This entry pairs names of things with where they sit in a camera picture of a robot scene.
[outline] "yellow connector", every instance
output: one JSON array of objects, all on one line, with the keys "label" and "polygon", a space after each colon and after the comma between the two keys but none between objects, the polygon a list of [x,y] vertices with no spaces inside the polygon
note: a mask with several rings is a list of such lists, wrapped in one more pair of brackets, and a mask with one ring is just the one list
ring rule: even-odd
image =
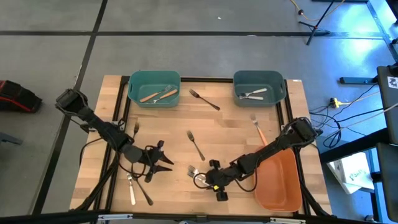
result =
[{"label": "yellow connector", "polygon": [[349,104],[352,104],[352,103],[354,103],[354,102],[358,102],[358,101],[364,100],[364,99],[368,98],[369,96],[373,96],[373,95],[375,95],[375,94],[377,94],[377,93],[379,93],[379,91],[377,91],[377,92],[375,92],[375,93],[372,93],[372,94],[370,94],[370,95],[368,95],[368,96],[364,96],[364,97],[362,97],[362,98],[359,98],[359,99],[357,99],[356,101],[347,102],[347,103],[342,103],[342,102],[338,101],[337,98],[330,98],[330,104],[331,104],[331,106],[332,106],[333,108],[339,108],[341,105],[349,105]]}]

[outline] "black equipment stand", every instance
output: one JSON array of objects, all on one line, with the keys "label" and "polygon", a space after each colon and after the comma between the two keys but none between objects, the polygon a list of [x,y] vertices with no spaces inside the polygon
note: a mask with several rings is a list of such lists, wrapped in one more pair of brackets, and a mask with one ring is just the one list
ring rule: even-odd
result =
[{"label": "black equipment stand", "polygon": [[[340,82],[342,84],[378,84],[384,108],[394,106],[398,102],[397,64],[387,67],[379,66],[377,68],[377,76],[374,78],[341,77]],[[398,216],[394,212],[398,208],[398,194],[395,191],[397,185],[396,174],[398,172],[398,166],[396,165],[398,147],[393,145],[398,144],[398,107],[384,113],[384,117],[386,118],[386,128],[323,152],[320,154],[320,160],[321,163],[327,163],[376,147],[381,173],[374,173],[372,177],[374,182],[382,181],[387,214],[392,221],[396,222],[398,221]],[[375,193],[371,193],[371,199],[374,219],[379,221],[379,202]]]},{"label": "black equipment stand", "polygon": [[[322,19],[325,17],[326,13],[328,13],[329,9],[331,8],[331,5],[332,5],[334,2],[335,2],[335,0],[332,0],[332,1],[331,1],[330,5],[328,6],[328,8],[327,8],[326,11],[323,13],[322,17],[319,19],[319,21],[317,22],[317,24],[316,24],[315,26],[313,26],[313,25],[311,25],[311,24],[307,24],[307,23],[302,22],[302,21],[298,22],[299,24],[303,24],[303,25],[308,26],[308,27],[312,30],[312,33],[311,33],[311,35],[310,35],[310,38],[308,39],[308,41],[307,41],[307,43],[306,43],[307,45],[310,45],[311,40],[312,40],[313,36],[315,35],[315,32],[318,30],[319,24],[321,23]],[[298,14],[299,14],[299,15],[302,15],[303,12],[304,12],[304,11],[301,9],[301,10],[298,11]]]}]

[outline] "tripod stand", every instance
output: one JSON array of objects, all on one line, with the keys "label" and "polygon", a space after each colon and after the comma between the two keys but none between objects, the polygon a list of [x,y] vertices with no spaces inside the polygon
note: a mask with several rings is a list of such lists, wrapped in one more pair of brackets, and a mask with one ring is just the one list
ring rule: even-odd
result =
[{"label": "tripod stand", "polygon": [[[316,24],[315,26],[313,26],[313,25],[311,25],[311,24],[307,24],[307,23],[302,22],[302,21],[298,22],[299,24],[303,24],[303,25],[308,26],[308,27],[312,30],[311,35],[310,35],[310,38],[308,39],[308,41],[307,41],[307,43],[306,43],[307,45],[310,45],[311,40],[312,40],[313,36],[315,35],[315,32],[317,31],[319,24],[321,23],[321,21],[322,21],[322,19],[325,17],[325,15],[328,13],[329,9],[331,8],[331,5],[332,5],[334,2],[335,2],[335,0],[332,0],[332,1],[331,1],[330,5],[328,6],[328,8],[327,8],[326,11],[323,13],[322,17],[319,19],[319,21],[317,22],[317,24]],[[302,13],[303,13],[303,11],[302,11],[302,10],[299,10],[298,14],[301,15]]]}]

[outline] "fork with wooden handle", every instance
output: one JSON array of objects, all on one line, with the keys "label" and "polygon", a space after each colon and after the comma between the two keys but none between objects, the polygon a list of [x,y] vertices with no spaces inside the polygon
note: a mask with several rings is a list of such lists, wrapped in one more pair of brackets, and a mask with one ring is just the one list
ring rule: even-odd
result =
[{"label": "fork with wooden handle", "polygon": [[264,136],[264,133],[261,131],[260,127],[259,127],[259,122],[258,122],[257,119],[256,119],[256,115],[250,114],[250,118],[251,118],[251,121],[253,122],[253,124],[256,126],[257,131],[259,132],[259,135],[260,135],[260,138],[261,138],[262,143],[263,143],[265,146],[268,145],[267,139],[266,139],[266,137]]},{"label": "fork with wooden handle", "polygon": [[148,101],[148,100],[150,100],[151,98],[157,96],[157,95],[160,94],[160,93],[165,93],[165,92],[169,91],[171,88],[172,88],[172,86],[171,86],[171,85],[168,85],[168,86],[166,86],[162,91],[158,91],[157,93],[153,93],[153,94],[151,94],[151,95],[149,95],[149,96],[147,96],[147,97],[142,98],[142,99],[139,100],[139,101],[140,101],[141,103],[143,103],[143,102],[145,102],[145,101]]},{"label": "fork with wooden handle", "polygon": [[164,98],[166,98],[166,97],[169,97],[169,96],[171,96],[171,95],[173,95],[173,94],[176,94],[177,91],[178,91],[177,89],[172,90],[172,91],[170,91],[170,92],[164,94],[163,96],[161,96],[159,99],[154,100],[152,103],[156,103],[158,100],[161,100],[161,99],[164,99]]}]

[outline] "wooden utensil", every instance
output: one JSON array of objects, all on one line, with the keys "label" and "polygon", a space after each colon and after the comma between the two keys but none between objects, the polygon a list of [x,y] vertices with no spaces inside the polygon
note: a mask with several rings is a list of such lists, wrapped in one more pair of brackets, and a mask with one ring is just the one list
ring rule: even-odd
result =
[{"label": "wooden utensil", "polygon": [[177,89],[172,90],[172,91],[170,91],[170,92],[164,94],[163,96],[161,96],[159,99],[154,100],[152,103],[156,103],[158,100],[161,100],[161,99],[164,99],[164,98],[166,98],[166,97],[169,97],[169,96],[171,96],[171,95],[173,95],[173,94],[176,94],[177,92],[178,92]]},{"label": "wooden utensil", "polygon": [[153,94],[151,94],[151,95],[149,95],[149,96],[147,96],[147,97],[142,98],[142,99],[139,100],[139,101],[140,101],[141,103],[143,103],[143,102],[145,102],[145,101],[147,101],[147,100],[149,100],[149,99],[155,97],[155,96],[158,95],[159,93],[165,93],[165,92],[169,91],[171,88],[172,88],[172,86],[171,86],[171,85],[168,85],[168,86],[166,86],[166,87],[164,88],[164,90],[158,91],[157,93],[153,93]]}]

